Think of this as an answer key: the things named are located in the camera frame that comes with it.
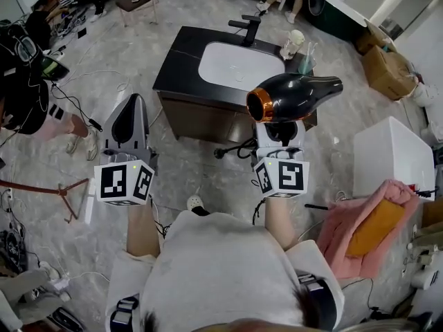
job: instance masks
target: pink towel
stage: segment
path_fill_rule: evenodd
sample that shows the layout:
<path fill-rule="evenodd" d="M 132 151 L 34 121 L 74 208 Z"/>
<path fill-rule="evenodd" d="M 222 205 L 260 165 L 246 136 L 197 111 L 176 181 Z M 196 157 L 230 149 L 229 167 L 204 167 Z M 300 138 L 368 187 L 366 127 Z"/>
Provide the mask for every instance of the pink towel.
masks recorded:
<path fill-rule="evenodd" d="M 374 250 L 362 257 L 346 256 L 355 230 L 382 199 L 402 206 L 405 209 L 403 217 Z M 408 186 L 399 181 L 386 180 L 369 198 L 332 203 L 317 245 L 335 276 L 338 279 L 376 277 L 392 240 L 414 214 L 419 202 L 418 195 Z"/>

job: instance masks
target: strap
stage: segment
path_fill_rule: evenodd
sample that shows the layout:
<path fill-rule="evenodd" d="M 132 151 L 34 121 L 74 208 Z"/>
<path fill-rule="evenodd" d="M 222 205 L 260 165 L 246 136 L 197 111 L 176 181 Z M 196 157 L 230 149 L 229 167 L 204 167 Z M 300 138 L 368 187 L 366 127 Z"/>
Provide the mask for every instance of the strap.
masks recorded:
<path fill-rule="evenodd" d="M 332 331 L 337 320 L 337 307 L 334 296 L 323 278 L 312 274 L 300 274 L 298 280 L 304 286 L 314 302 L 318 314 L 318 328 Z"/>
<path fill-rule="evenodd" d="M 131 296 L 121 299 L 111 315 L 109 327 L 111 332 L 133 332 L 132 312 L 138 307 L 138 300 Z"/>

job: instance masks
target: black countertop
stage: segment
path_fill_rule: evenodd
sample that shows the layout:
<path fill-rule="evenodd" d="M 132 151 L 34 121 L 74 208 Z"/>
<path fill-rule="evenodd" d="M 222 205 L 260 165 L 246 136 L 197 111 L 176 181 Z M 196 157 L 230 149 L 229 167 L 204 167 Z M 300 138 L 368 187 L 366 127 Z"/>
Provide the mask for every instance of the black countertop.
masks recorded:
<path fill-rule="evenodd" d="M 205 104 L 247 113 L 247 92 L 232 87 L 211 84 L 199 75 L 199 65 L 206 46 L 211 42 L 222 42 L 241 46 L 243 36 L 205 28 L 182 27 L 172 44 L 160 69 L 154 86 L 155 91 L 168 93 L 167 98 Z M 255 40 L 249 47 L 280 59 L 280 46 Z M 303 55 L 296 54 L 292 60 L 284 61 L 286 72 L 297 72 Z"/>

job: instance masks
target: cardboard box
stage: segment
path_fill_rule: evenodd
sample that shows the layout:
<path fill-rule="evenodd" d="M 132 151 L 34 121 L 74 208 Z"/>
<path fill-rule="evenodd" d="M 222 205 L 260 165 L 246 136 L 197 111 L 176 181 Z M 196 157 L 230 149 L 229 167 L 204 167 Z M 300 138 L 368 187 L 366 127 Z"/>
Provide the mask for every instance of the cardboard box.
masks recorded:
<path fill-rule="evenodd" d="M 443 221 L 443 198 L 435 202 L 423 204 L 422 228 L 440 223 Z"/>
<path fill-rule="evenodd" d="M 391 100 L 409 95 L 415 88 L 408 60 L 399 53 L 387 53 L 375 46 L 361 59 L 368 84 Z"/>
<path fill-rule="evenodd" d="M 383 32 L 377 26 L 371 24 L 368 20 L 365 20 L 368 27 L 365 32 L 362 34 L 360 38 L 358 38 L 355 42 L 355 47 L 358 52 L 362 55 L 365 55 L 369 50 L 374 46 L 379 46 L 383 48 L 384 46 L 388 46 L 388 50 L 391 52 L 397 52 L 391 38 L 385 32 Z"/>

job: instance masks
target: shoe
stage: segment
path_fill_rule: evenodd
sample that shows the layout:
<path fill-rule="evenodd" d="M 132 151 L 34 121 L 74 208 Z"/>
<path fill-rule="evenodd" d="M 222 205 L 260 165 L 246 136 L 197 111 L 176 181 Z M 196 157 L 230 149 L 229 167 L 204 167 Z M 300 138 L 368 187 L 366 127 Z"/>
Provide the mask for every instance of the shoe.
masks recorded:
<path fill-rule="evenodd" d="M 269 6 L 271 6 L 271 5 L 269 5 L 267 2 L 259 2 L 259 3 L 257 3 L 257 5 L 255 5 L 255 7 L 259 11 L 266 11 L 266 13 L 268 12 Z"/>
<path fill-rule="evenodd" d="M 107 11 L 103 10 L 103 12 L 101 14 L 92 16 L 89 21 L 93 24 L 95 21 L 97 21 L 99 18 L 105 16 L 106 14 L 107 14 Z"/>
<path fill-rule="evenodd" d="M 68 302 L 69 300 L 71 300 L 71 296 L 66 292 L 66 291 L 62 291 L 58 297 L 60 298 L 60 300 L 62 300 L 63 302 Z"/>
<path fill-rule="evenodd" d="M 77 149 L 77 145 L 80 142 L 81 137 L 73 134 L 71 134 L 69 137 L 68 143 L 66 144 L 66 153 L 71 155 L 74 153 L 75 149 Z"/>
<path fill-rule="evenodd" d="M 295 14 L 293 14 L 291 11 L 286 11 L 286 12 L 284 13 L 284 15 L 286 16 L 286 19 L 288 20 L 288 22 L 289 22 L 290 24 L 295 24 L 295 22 L 296 22 L 296 16 L 295 16 Z"/>
<path fill-rule="evenodd" d="M 96 130 L 89 130 L 88 136 L 84 139 L 86 145 L 86 159 L 92 161 L 98 153 L 98 135 Z"/>
<path fill-rule="evenodd" d="M 192 209 L 194 209 L 196 207 L 202 207 L 203 209 L 205 208 L 203 205 L 203 201 L 201 200 L 201 198 L 199 196 L 197 196 L 197 195 L 190 196 L 188 198 L 188 201 L 186 202 L 186 208 L 189 211 L 192 211 Z"/>
<path fill-rule="evenodd" d="M 48 274 L 51 281 L 60 279 L 60 273 L 58 273 L 58 270 L 52 267 L 48 262 L 41 261 L 39 267 Z"/>

